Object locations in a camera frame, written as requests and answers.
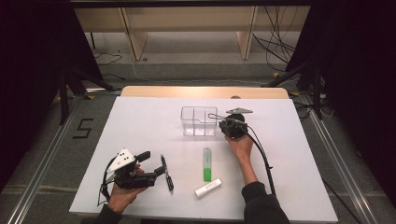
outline transparent plastic container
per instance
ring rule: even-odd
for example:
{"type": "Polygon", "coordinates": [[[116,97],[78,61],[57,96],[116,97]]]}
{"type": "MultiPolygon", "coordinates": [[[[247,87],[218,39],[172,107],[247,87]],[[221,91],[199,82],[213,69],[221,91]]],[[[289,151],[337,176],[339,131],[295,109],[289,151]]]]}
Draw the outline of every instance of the transparent plastic container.
{"type": "Polygon", "coordinates": [[[206,106],[183,106],[181,123],[184,135],[210,136],[216,135],[218,109],[206,106]]]}

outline hand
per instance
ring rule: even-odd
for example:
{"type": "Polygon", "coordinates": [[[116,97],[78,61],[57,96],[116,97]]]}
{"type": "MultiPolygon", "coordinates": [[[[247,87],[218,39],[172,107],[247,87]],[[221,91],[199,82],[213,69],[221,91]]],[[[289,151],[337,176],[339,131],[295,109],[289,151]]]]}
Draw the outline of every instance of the hand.
{"type": "Polygon", "coordinates": [[[251,148],[253,147],[253,141],[247,135],[244,135],[239,139],[232,139],[227,135],[224,135],[224,137],[230,145],[231,151],[238,159],[238,162],[240,164],[242,162],[250,163],[250,154],[251,148]]]}
{"type": "MultiPolygon", "coordinates": [[[[139,174],[145,173],[144,170],[140,169],[140,164],[137,164],[134,168],[139,174]]],[[[116,213],[122,214],[125,208],[136,199],[137,194],[145,191],[146,189],[147,188],[120,189],[120,187],[114,183],[110,200],[108,201],[108,208],[116,213]]]]}

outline black sleeve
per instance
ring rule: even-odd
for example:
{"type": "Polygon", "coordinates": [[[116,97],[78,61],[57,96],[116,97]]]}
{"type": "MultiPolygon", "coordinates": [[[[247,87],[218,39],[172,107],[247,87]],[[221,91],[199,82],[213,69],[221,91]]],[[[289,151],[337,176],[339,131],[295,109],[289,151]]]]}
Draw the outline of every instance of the black sleeve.
{"type": "Polygon", "coordinates": [[[117,224],[121,219],[122,215],[113,212],[107,204],[104,204],[97,218],[84,218],[80,224],[117,224]]]}
{"type": "Polygon", "coordinates": [[[244,186],[242,196],[246,203],[245,223],[290,223],[276,196],[267,195],[263,183],[253,182],[244,186]]]}

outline gray floor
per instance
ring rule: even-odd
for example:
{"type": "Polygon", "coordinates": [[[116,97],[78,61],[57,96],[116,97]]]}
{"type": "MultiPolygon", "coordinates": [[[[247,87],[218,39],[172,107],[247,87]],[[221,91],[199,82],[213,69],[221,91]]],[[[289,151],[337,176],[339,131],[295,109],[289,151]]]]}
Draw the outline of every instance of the gray floor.
{"type": "MultiPolygon", "coordinates": [[[[94,34],[95,55],[101,52],[121,55],[122,58],[112,64],[100,65],[107,83],[117,87],[128,85],[178,85],[178,86],[249,86],[259,87],[261,83],[274,79],[274,67],[283,69],[285,64],[275,57],[270,57],[255,42],[252,42],[249,59],[241,60],[239,47],[234,33],[153,33],[149,34],[142,60],[132,63],[125,37],[120,34],[94,34]],[[108,74],[125,78],[119,79],[108,74]]],[[[268,33],[257,33],[268,38],[268,33]]],[[[295,45],[299,34],[289,33],[285,36],[288,44],[295,45]]],[[[119,56],[102,55],[97,58],[99,64],[106,64],[119,56]]],[[[296,91],[296,78],[285,82],[282,87],[296,91]]],[[[95,88],[89,82],[86,87],[95,88]]],[[[73,202],[79,183],[90,162],[96,143],[106,124],[106,118],[116,98],[109,92],[91,93],[77,107],[70,127],[60,144],[58,153],[47,171],[37,195],[34,197],[23,223],[79,223],[81,217],[70,214],[68,208],[73,202]],[[93,119],[86,124],[92,128],[88,138],[74,139],[84,133],[78,131],[82,119],[93,119]]],[[[302,96],[293,99],[303,102],[302,96]]],[[[323,113],[331,114],[330,108],[323,113]]],[[[298,111],[300,117],[306,109],[298,111]]],[[[37,134],[34,146],[27,151],[19,167],[0,195],[0,223],[7,223],[13,208],[17,205],[26,186],[35,175],[35,170],[45,156],[53,137],[59,130],[60,102],[54,99],[49,108],[47,120],[37,134]]],[[[375,181],[364,160],[356,153],[356,148],[346,133],[342,121],[336,114],[324,117],[324,124],[332,140],[346,161],[347,167],[358,183],[364,197],[369,203],[378,223],[396,223],[396,210],[388,197],[375,181]]],[[[332,163],[323,141],[311,117],[302,120],[308,143],[322,177],[335,189],[347,206],[358,215],[357,209],[348,195],[340,175],[332,163]]],[[[340,223],[356,223],[345,207],[329,192],[334,210],[340,223]]],[[[121,223],[139,223],[139,219],[125,218],[121,223]]]]}

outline floor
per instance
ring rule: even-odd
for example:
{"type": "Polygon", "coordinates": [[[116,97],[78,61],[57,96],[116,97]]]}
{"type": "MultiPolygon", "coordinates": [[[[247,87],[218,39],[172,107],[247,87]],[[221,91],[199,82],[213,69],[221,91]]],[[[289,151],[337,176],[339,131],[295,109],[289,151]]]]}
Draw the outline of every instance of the floor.
{"type": "MultiPolygon", "coordinates": [[[[90,44],[91,37],[86,34],[90,44]]],[[[128,45],[123,34],[93,34],[96,49],[92,52],[97,57],[105,82],[123,87],[127,85],[178,85],[178,86],[249,86],[259,87],[262,83],[274,80],[276,69],[284,69],[286,64],[267,53],[255,40],[252,41],[248,60],[242,60],[235,33],[150,33],[142,59],[132,62],[128,45]]],[[[269,39],[270,34],[261,32],[259,38],[269,39]]],[[[284,42],[295,46],[298,32],[289,32],[284,42]]],[[[272,47],[281,58],[289,58],[281,48],[272,47]]],[[[298,76],[284,82],[281,87],[289,92],[297,91],[295,84],[298,76]]],[[[87,88],[97,86],[84,82],[87,88]]],[[[30,203],[26,204],[22,223],[79,223],[81,217],[70,214],[68,208],[73,202],[79,183],[90,162],[92,153],[101,132],[106,125],[106,118],[118,92],[91,92],[78,98],[72,93],[71,108],[76,112],[73,119],[63,129],[59,125],[60,103],[56,98],[49,108],[47,120],[37,134],[34,146],[27,151],[19,167],[0,195],[0,223],[7,221],[18,208],[24,195],[35,177],[42,174],[42,181],[37,183],[36,193],[30,203]],[[77,139],[81,135],[78,125],[82,119],[88,121],[92,128],[89,138],[77,139]],[[57,146],[57,153],[50,157],[48,151],[57,146]],[[36,172],[43,162],[48,163],[48,170],[36,172]]],[[[357,223],[346,207],[362,223],[396,223],[396,210],[388,197],[375,181],[359,151],[350,140],[343,123],[333,113],[331,105],[322,108],[323,121],[316,121],[315,114],[304,106],[309,105],[309,92],[300,92],[291,97],[296,102],[296,110],[312,153],[323,179],[330,184],[329,197],[339,217],[339,223],[357,223]],[[320,135],[319,129],[328,131],[320,135]],[[331,138],[332,145],[326,145],[323,138],[331,138]],[[343,174],[337,158],[332,152],[337,151],[350,175],[343,174]],[[352,195],[357,189],[360,195],[352,195]],[[346,207],[338,200],[339,196],[346,207]],[[359,208],[357,199],[362,197],[368,204],[368,210],[359,208]],[[365,218],[363,214],[373,217],[365,218]]],[[[176,223],[193,223],[193,221],[175,221],[176,223]]],[[[125,218],[121,223],[140,223],[138,218],[125,218]]]]}

